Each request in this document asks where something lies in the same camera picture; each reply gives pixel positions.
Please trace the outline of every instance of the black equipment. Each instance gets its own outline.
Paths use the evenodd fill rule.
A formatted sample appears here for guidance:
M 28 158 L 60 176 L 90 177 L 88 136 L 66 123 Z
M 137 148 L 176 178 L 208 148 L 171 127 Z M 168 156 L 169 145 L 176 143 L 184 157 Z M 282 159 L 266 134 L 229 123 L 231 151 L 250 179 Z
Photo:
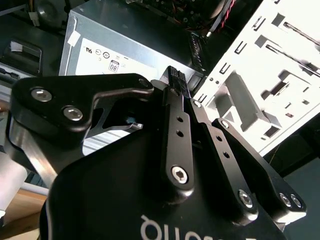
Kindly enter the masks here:
M 228 121 L 208 120 L 184 74 L 25 78 L 5 151 L 50 188 L 40 239 L 281 240 L 301 197 Z M 87 136 L 142 124 L 83 156 Z

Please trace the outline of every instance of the black metal bracket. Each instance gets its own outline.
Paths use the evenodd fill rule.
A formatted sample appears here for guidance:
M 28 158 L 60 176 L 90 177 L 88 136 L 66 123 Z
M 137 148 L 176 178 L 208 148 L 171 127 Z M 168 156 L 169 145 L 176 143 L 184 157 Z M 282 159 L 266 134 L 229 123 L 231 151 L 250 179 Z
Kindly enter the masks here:
M 302 198 L 228 121 L 219 118 L 213 126 L 223 132 L 250 189 L 275 222 L 291 223 L 306 215 Z

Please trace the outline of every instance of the power supply label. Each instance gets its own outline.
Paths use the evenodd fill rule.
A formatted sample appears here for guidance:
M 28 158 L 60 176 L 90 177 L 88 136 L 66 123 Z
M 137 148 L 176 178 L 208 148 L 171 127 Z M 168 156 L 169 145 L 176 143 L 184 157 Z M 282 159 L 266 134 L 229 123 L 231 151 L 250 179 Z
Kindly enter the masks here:
M 156 79 L 157 69 L 142 64 L 86 38 L 82 39 L 75 75 L 140 74 Z

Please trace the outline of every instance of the red wire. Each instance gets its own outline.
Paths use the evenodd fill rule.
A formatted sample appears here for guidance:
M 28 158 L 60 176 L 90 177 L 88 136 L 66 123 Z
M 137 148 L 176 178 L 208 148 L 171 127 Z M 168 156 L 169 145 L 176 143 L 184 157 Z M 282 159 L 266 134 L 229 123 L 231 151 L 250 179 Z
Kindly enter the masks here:
M 228 10 L 226 11 L 226 13 L 225 13 L 225 15 L 224 15 L 224 19 L 223 19 L 223 21 L 221 22 L 221 28 L 223 28 L 223 27 L 225 26 L 226 21 L 227 21 L 227 19 L 228 19 L 228 17 L 229 17 L 230 11 L 231 11 L 232 7 L 234 6 L 234 4 L 235 4 L 235 0 L 232 0 L 232 2 L 230 3 L 230 6 L 229 6 L 229 8 L 228 8 Z

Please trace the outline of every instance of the bolt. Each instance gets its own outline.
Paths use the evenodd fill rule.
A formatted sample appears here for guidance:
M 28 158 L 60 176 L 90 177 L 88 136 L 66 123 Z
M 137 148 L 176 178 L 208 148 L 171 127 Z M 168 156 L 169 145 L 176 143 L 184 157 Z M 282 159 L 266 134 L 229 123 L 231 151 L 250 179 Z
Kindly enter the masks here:
M 222 125 L 226 128 L 226 129 L 228 129 L 229 128 L 229 124 L 226 122 L 226 121 L 221 121 L 221 123 L 222 123 Z
M 289 201 L 289 199 L 283 194 L 280 193 L 280 198 L 282 200 L 282 202 L 287 206 L 287 207 L 291 207 L 291 202 Z
M 252 203 L 252 200 L 250 198 L 250 196 L 243 190 L 239 190 L 238 192 L 239 198 L 241 200 L 241 202 L 249 209 L 251 209 L 254 205 Z
M 185 184 L 188 180 L 188 175 L 186 171 L 179 166 L 174 166 L 171 168 L 172 176 L 175 180 L 177 180 L 180 184 Z
M 143 78 L 139 78 L 139 83 L 145 87 L 148 87 L 148 81 L 143 79 Z
M 40 102 L 49 102 L 52 99 L 52 95 L 45 89 L 36 88 L 31 91 L 31 96 Z
M 84 116 L 82 112 L 73 106 L 68 106 L 63 110 L 64 116 L 71 121 L 79 121 Z
M 198 108 L 201 108 L 201 103 L 198 102 L 197 100 L 194 100 L 193 104 L 196 105 Z
M 298 198 L 295 195 L 291 194 L 290 197 L 293 200 L 293 202 L 295 203 L 295 205 L 297 205 L 299 208 L 302 208 L 301 202 L 298 200 Z

